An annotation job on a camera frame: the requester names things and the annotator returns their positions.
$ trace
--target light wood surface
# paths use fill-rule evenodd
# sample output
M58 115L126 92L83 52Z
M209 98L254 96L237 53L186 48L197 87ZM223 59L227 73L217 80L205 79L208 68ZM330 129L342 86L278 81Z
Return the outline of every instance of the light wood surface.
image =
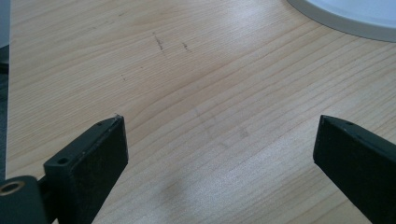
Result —
M12 1L7 177L123 115L94 223L369 223L313 163L318 119L396 142L396 45L282 1Z

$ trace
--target wooden table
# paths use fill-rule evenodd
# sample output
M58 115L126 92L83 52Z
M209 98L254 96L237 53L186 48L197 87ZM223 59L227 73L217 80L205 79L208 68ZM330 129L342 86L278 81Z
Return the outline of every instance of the wooden table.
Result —
M282 1L12 1L7 177L125 117L94 223L369 223L313 163L318 119L396 142L396 45Z

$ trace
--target black plastic piece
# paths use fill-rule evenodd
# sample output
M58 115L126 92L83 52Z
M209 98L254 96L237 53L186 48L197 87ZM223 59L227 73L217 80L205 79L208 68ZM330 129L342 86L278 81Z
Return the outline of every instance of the black plastic piece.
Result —
M373 223L396 223L396 146L349 121L321 116L315 163Z
M46 161L40 181L0 183L0 223L92 223L127 163L123 117L105 119Z

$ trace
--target wood grain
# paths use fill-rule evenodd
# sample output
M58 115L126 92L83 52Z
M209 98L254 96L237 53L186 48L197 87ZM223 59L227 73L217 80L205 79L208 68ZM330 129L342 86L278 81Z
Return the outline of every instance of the wood grain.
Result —
M130 162L94 223L369 223L313 163L319 115L396 142L396 45L282 1L12 1L7 177L100 119Z

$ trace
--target screw hole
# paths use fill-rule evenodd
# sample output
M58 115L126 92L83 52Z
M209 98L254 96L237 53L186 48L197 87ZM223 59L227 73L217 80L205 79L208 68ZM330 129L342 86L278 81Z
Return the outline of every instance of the screw hole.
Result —
M23 181L13 181L9 182L2 187L0 187L0 196L6 196L8 194L12 194L14 192L17 192L24 186Z
M67 158L61 158L60 160L58 160L58 164L61 164L61 165L63 165L63 164L65 164L65 163L67 163L69 160L67 159Z

